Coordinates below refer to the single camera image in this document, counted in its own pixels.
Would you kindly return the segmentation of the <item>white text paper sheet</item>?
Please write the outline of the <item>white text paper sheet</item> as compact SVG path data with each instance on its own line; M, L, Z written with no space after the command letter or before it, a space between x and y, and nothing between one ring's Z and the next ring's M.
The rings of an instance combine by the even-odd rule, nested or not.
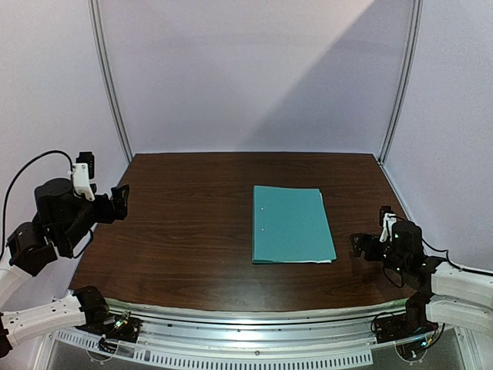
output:
M312 263L312 264L331 264L332 260L312 260L312 261L307 261L306 263Z

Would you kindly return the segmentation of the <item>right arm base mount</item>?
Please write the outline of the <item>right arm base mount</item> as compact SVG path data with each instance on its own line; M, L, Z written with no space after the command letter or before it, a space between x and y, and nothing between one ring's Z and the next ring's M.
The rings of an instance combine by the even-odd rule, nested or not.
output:
M444 333L445 323L422 320L415 314L383 311L374 316L370 326L377 343L416 341L419 348L430 348Z

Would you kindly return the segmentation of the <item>teal plastic folder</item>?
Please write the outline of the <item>teal plastic folder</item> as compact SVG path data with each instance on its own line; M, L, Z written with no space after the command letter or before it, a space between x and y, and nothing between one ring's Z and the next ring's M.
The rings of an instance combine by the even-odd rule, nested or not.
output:
M337 253L320 190L253 187L253 264L328 259Z

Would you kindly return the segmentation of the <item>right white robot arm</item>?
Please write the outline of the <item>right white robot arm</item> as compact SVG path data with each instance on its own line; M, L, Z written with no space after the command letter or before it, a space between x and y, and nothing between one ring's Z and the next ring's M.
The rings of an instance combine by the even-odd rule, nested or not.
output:
M427 256L418 235L394 232L382 241L371 234L350 236L354 256L381 262L415 293L403 314L374 320L379 343L410 338L448 324L492 336L492 273L453 267L442 257Z

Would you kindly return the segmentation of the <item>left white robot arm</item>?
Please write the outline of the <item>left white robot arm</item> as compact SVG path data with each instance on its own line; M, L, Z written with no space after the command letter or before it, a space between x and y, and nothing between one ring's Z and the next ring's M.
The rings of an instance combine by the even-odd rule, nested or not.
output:
M74 249L94 224L111 224L128 214L130 187L113 187L110 194L78 195L67 179L56 178L36 187L37 212L8 237L1 259L1 301L6 302L27 280L37 276L59 257L76 258ZM114 317L99 290L77 289L48 304L1 313L1 355L31 338L78 327L106 335Z

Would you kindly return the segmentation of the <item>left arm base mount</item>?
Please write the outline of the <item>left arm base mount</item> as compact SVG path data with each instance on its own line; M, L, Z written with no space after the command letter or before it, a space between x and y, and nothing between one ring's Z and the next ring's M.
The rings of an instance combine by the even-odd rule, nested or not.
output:
M143 320L130 311L110 313L102 323L76 326L78 330L94 335L104 336L107 340L127 341L136 343Z

